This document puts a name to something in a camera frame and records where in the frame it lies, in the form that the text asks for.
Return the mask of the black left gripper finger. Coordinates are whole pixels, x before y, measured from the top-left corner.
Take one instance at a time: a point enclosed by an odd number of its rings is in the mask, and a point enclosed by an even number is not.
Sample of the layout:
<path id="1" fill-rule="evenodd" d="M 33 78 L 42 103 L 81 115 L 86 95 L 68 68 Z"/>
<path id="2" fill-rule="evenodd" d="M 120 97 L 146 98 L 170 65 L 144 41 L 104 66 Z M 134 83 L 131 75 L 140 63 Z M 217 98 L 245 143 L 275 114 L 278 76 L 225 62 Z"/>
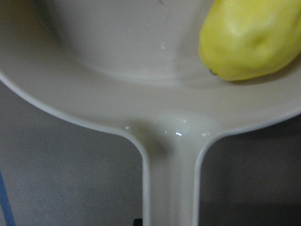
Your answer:
<path id="1" fill-rule="evenodd" d="M 143 219 L 142 218 L 136 218 L 133 221 L 133 226 L 143 226 Z"/>

